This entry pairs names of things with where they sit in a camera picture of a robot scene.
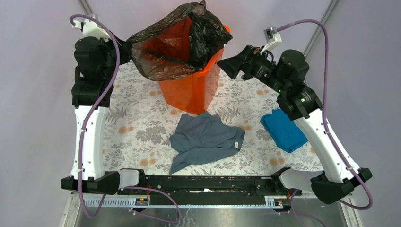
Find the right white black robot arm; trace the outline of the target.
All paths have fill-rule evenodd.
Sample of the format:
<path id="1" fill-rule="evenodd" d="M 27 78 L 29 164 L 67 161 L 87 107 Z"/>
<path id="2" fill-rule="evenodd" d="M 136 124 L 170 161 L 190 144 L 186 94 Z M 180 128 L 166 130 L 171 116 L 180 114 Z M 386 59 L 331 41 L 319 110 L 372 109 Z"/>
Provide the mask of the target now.
<path id="1" fill-rule="evenodd" d="M 323 115 L 319 97 L 304 83 L 309 65 L 300 51 L 285 50 L 274 62 L 261 48 L 248 45 L 238 55 L 219 60 L 217 65 L 232 79 L 243 72 L 243 80 L 256 78 L 276 91 L 280 109 L 306 136 L 321 162 L 322 171 L 284 167 L 275 172 L 271 182 L 274 193 L 283 195 L 289 189 L 299 189 L 332 204 L 371 179 L 371 171 L 360 167 L 342 148 Z"/>

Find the black plastic trash bag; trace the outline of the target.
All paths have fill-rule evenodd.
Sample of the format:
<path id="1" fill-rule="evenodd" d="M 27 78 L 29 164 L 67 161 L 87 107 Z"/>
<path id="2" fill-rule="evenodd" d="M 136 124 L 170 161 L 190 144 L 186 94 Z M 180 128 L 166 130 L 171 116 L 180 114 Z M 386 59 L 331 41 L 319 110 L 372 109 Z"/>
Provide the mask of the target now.
<path id="1" fill-rule="evenodd" d="M 132 61 L 139 73 L 152 81 L 166 81 L 203 70 L 231 39 L 230 32 L 201 1 L 178 6 L 127 42 L 132 45 Z"/>

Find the orange plastic trash bin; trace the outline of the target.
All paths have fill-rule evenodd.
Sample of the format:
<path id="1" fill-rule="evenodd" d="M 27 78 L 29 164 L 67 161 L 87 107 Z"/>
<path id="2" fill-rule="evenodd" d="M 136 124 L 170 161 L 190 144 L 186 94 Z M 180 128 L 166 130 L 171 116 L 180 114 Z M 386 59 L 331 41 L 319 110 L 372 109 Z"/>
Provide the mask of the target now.
<path id="1" fill-rule="evenodd" d="M 157 81 L 165 101 L 192 114 L 205 112 L 217 90 L 220 74 L 217 61 L 221 60 L 224 47 L 212 56 L 203 70 L 180 79 Z"/>

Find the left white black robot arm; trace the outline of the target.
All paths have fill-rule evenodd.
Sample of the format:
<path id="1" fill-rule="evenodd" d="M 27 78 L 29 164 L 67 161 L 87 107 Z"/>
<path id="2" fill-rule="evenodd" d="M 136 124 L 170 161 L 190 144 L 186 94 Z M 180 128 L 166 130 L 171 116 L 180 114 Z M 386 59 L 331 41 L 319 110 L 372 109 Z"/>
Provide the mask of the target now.
<path id="1" fill-rule="evenodd" d="M 70 175 L 61 179 L 61 188 L 94 194 L 114 195 L 118 189 L 129 187 L 135 194 L 142 194 L 147 182 L 140 177 L 140 171 L 121 169 L 105 171 L 102 145 L 106 117 L 108 115 L 113 87 L 102 98 L 90 117 L 87 114 L 109 85 L 116 60 L 120 64 L 131 59 L 129 43 L 116 39 L 84 37 L 75 43 L 75 68 L 72 87 L 72 105 L 74 106 L 77 135 L 74 163 Z"/>

